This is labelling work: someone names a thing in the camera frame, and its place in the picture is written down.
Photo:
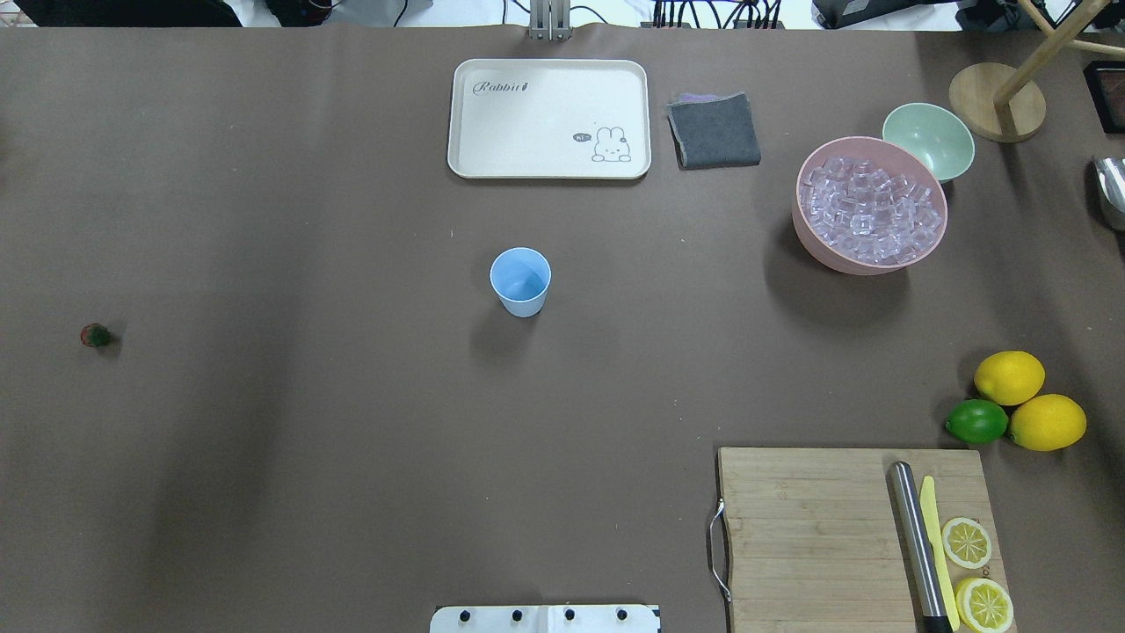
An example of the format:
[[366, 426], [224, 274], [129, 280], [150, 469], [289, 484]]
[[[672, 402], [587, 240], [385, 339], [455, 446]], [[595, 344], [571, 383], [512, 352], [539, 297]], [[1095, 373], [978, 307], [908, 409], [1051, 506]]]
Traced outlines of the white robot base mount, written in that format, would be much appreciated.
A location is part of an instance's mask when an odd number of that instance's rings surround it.
[[659, 608], [644, 604], [446, 606], [430, 632], [660, 632]]

